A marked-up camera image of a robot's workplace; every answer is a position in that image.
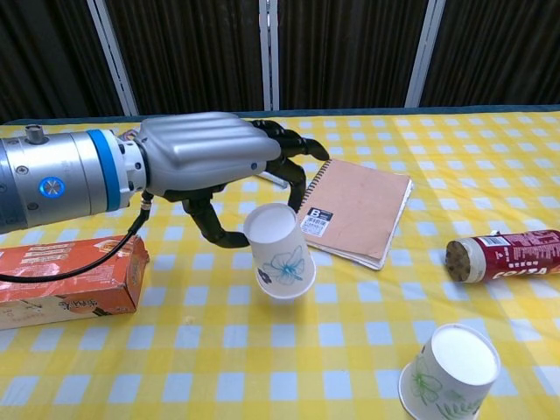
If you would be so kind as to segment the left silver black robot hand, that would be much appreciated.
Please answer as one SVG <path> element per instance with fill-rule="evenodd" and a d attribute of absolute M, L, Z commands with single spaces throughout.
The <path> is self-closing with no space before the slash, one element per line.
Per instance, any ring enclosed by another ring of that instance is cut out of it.
<path fill-rule="evenodd" d="M 225 230 L 211 204 L 227 184 L 267 172 L 288 183 L 288 205 L 302 205 L 306 190 L 299 155 L 329 160 L 316 140 L 272 120 L 246 121 L 225 112 L 154 117 L 142 121 L 135 136 L 143 151 L 148 193 L 179 202 L 202 236 L 224 249 L 248 246 L 241 232 Z"/>

